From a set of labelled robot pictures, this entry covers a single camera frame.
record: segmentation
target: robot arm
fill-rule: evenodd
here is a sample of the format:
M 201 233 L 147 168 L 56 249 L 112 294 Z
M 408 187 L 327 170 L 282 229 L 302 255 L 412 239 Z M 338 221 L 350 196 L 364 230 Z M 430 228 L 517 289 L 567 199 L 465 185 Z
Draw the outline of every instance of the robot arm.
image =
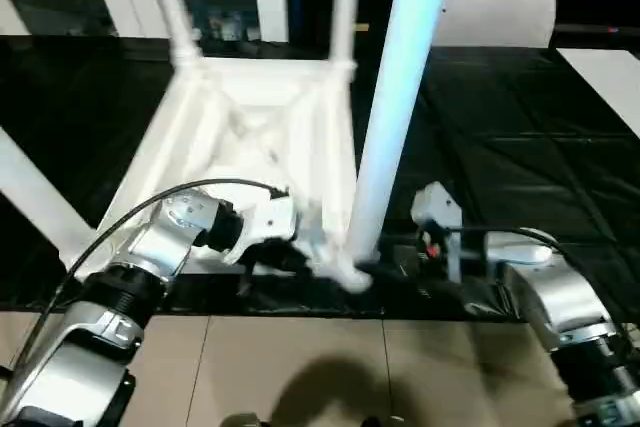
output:
M 640 425 L 640 366 L 589 282 L 524 236 L 485 240 L 487 258 L 503 263 L 504 282 L 549 352 L 580 425 Z
M 191 247 L 207 244 L 223 252 L 227 263 L 245 255 L 255 262 L 261 252 L 252 247 L 289 240 L 295 229 L 289 197 L 244 215 L 198 190 L 157 203 L 149 221 L 104 270 L 89 276 L 61 322 L 18 366 L 2 397 L 0 425 L 118 425 L 135 387 L 127 365 Z M 291 249 L 270 254 L 290 268 L 305 267 L 306 258 Z
M 426 248 L 436 239 L 438 250 L 446 252 L 451 280 L 460 279 L 465 255 L 460 233 L 484 233 L 484 249 L 476 258 L 486 262 L 490 277 L 504 283 L 549 353 L 580 425 L 640 425 L 640 365 L 631 356 L 633 346 L 591 284 L 551 248 L 557 245 L 553 237 L 533 229 L 462 228 L 460 208 L 438 183 L 418 192 L 411 214 L 424 229 Z

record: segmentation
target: black plastic sheet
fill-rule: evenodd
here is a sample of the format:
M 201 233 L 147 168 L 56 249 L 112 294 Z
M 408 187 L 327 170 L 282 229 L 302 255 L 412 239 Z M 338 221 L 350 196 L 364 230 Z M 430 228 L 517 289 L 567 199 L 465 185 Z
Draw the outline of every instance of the black plastic sheet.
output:
M 291 55 L 260 45 L 241 55 Z M 113 39 L 0 40 L 0 93 L 18 99 L 2 126 L 96 225 L 172 75 L 166 43 Z M 356 155 L 364 142 L 375 63 L 352 87 Z M 410 236 L 416 190 L 440 181 L 465 222 L 536 227 L 580 260 L 611 311 L 640 320 L 640 141 L 554 51 L 433 49 L 384 231 Z M 37 310 L 64 273 L 57 252 L 3 199 L 0 309 Z M 176 314 L 301 315 L 517 321 L 500 285 L 377 281 L 351 295 L 328 280 L 183 275 L 164 305 Z M 71 286 L 65 298 L 73 298 Z

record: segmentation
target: red component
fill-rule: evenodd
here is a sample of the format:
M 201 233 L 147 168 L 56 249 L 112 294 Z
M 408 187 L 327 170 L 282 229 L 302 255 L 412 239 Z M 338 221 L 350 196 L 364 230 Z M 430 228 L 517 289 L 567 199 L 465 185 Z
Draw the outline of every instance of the red component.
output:
M 437 245 L 430 245 L 427 247 L 427 255 L 429 257 L 438 257 L 440 255 L 440 249 Z

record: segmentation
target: black cable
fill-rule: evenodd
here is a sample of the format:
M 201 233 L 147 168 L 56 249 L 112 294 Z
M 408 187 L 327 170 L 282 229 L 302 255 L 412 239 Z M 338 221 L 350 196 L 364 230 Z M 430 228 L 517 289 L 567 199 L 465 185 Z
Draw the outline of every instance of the black cable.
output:
M 82 266 L 82 264 L 89 258 L 89 256 L 105 240 L 107 240 L 109 237 L 111 237 L 116 230 L 118 230 L 126 222 L 131 220 L 134 216 L 139 214 L 141 211 L 143 211 L 144 209 L 146 209 L 150 205 L 158 202 L 159 200 L 166 199 L 167 197 L 170 197 L 170 196 L 172 196 L 172 195 L 174 195 L 174 194 L 176 194 L 178 192 L 181 192 L 183 190 L 188 190 L 188 189 L 192 189 L 192 188 L 195 188 L 195 187 L 202 187 L 202 186 L 205 186 L 205 185 L 216 185 L 216 184 L 249 185 L 249 186 L 252 186 L 252 187 L 259 187 L 259 188 L 268 190 L 271 193 L 272 197 L 276 197 L 276 196 L 281 196 L 282 195 L 282 192 L 280 190 L 276 189 L 275 187 L 272 187 L 272 186 L 267 185 L 267 184 L 263 184 L 262 182 L 254 182 L 253 180 L 233 179 L 233 178 L 231 178 L 231 179 L 203 179 L 203 180 L 195 180 L 193 182 L 187 182 L 187 183 L 184 183 L 184 184 L 176 185 L 175 187 L 171 187 L 170 189 L 164 190 L 164 191 L 162 191 L 162 192 L 160 192 L 160 193 L 148 198 L 144 202 L 136 205 L 133 209 L 131 209 L 129 212 L 127 212 L 122 217 L 120 217 L 116 222 L 114 222 L 111 227 L 109 227 L 102 234 L 100 234 L 98 236 L 98 238 L 96 240 L 94 240 L 93 243 L 89 247 L 87 247 L 87 249 L 82 254 L 80 254 L 78 259 L 73 263 L 73 265 L 71 266 L 71 268 L 67 272 L 67 275 L 65 275 L 65 277 L 62 279 L 62 281 L 60 282 L 60 284 L 56 288 L 56 291 L 53 294 L 53 297 L 51 298 L 49 303 L 46 305 L 46 307 L 43 309 L 42 313 L 40 314 L 40 317 L 38 318 L 38 321 L 33 326 L 33 329 L 31 329 L 31 332 L 29 333 L 29 337 L 27 337 L 27 340 L 25 341 L 24 346 L 22 347 L 22 350 L 20 351 L 20 355 L 18 356 L 18 360 L 16 360 L 16 365 L 15 365 L 15 369 L 14 370 L 17 371 L 18 369 L 20 369 L 25 364 L 25 362 L 26 362 L 26 360 L 27 360 L 27 358 L 29 356 L 29 353 L 31 352 L 31 349 L 33 348 L 33 345 L 35 344 L 35 341 L 38 339 L 38 336 L 40 335 L 40 332 L 42 331 L 42 329 L 44 327 L 44 324 L 47 321 L 47 318 L 49 317 L 49 315 L 53 311 L 53 308 L 55 307 L 55 304 L 58 301 L 58 298 L 60 297 L 60 295 L 62 294 L 62 291 L 64 290 L 64 288 L 73 279 L 75 273 Z

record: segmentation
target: beige floor tile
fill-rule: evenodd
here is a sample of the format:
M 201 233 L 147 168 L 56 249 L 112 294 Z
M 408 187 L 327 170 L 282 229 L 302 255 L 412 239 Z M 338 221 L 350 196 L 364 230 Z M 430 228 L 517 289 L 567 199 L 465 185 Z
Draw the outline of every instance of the beige floor tile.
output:
M 571 418 L 526 325 L 385 322 L 393 413 L 405 425 L 555 427 Z
M 207 323 L 207 317 L 151 319 L 129 366 L 136 390 L 122 427 L 186 425 Z
M 0 313 L 0 363 L 2 365 L 13 365 L 14 358 L 22 348 L 35 318 L 36 315 L 30 313 Z
M 380 321 L 212 318 L 189 427 L 255 412 L 282 426 L 357 426 L 389 412 Z
M 465 324 L 385 321 L 392 414 L 406 427 L 493 427 Z
M 570 422 L 566 388 L 528 325 L 474 324 L 470 329 L 500 425 L 555 427 Z

